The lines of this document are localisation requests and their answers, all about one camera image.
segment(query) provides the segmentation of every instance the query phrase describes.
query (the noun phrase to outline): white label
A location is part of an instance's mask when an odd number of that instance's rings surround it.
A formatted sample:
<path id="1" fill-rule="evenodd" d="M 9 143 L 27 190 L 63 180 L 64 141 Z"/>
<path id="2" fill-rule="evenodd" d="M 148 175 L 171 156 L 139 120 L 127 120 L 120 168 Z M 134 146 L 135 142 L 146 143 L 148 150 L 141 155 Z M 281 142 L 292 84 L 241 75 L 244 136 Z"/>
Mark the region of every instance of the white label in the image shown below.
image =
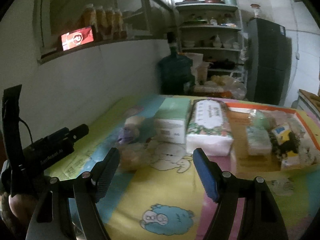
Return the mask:
<path id="1" fill-rule="evenodd" d="M 212 100 L 200 101 L 196 104 L 195 122 L 207 129 L 212 129 L 223 124 L 221 106 Z"/>
<path id="2" fill-rule="evenodd" d="M 155 119 L 157 139 L 172 143 L 185 143 L 186 128 L 182 120 Z"/>

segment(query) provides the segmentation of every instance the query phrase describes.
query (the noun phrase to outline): blue cartoon sheep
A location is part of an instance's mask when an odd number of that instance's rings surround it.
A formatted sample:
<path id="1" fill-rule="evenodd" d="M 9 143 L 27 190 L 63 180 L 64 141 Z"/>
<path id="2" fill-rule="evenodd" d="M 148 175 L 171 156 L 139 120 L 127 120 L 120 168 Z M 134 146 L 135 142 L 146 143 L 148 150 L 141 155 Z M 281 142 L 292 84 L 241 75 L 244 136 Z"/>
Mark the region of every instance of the blue cartoon sheep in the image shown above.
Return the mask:
<path id="1" fill-rule="evenodd" d="M 158 235 L 182 235 L 192 227 L 192 217 L 194 214 L 190 210 L 155 204 L 142 215 L 140 225 Z"/>

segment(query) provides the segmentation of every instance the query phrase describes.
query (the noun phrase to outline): barcode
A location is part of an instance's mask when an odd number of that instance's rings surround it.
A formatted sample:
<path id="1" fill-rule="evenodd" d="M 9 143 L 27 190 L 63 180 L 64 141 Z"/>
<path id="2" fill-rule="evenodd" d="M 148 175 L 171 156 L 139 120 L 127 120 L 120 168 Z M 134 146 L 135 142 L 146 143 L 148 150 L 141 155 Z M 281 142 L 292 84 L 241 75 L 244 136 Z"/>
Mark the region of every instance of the barcode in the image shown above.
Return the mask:
<path id="1" fill-rule="evenodd" d="M 161 130 L 161 134 L 170 135 L 170 131 Z"/>

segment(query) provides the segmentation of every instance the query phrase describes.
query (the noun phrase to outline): black cable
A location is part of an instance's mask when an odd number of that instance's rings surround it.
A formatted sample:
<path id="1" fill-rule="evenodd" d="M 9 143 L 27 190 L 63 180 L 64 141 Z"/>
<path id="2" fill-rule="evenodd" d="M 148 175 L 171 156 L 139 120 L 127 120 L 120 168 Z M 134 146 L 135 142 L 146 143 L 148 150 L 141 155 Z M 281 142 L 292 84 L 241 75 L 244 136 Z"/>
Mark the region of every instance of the black cable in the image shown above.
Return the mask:
<path id="1" fill-rule="evenodd" d="M 32 135 L 31 135 L 31 131 L 29 126 L 27 125 L 27 123 L 25 121 L 23 121 L 20 117 L 19 117 L 19 121 L 22 122 L 28 129 L 29 135 L 30 135 L 30 139 L 31 139 L 31 144 L 33 144 L 33 140 L 32 140 Z"/>

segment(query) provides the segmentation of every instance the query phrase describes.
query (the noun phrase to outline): floral tissue package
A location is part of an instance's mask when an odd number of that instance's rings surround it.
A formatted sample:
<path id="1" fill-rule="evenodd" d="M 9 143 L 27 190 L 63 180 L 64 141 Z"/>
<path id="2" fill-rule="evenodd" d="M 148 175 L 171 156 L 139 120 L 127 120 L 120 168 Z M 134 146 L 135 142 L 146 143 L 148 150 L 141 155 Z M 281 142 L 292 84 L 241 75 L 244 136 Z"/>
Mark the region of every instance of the floral tissue package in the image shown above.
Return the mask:
<path id="1" fill-rule="evenodd" d="M 226 156 L 233 142 L 228 107 L 213 99 L 195 100 L 187 130 L 186 150 L 202 148 L 208 156 Z"/>

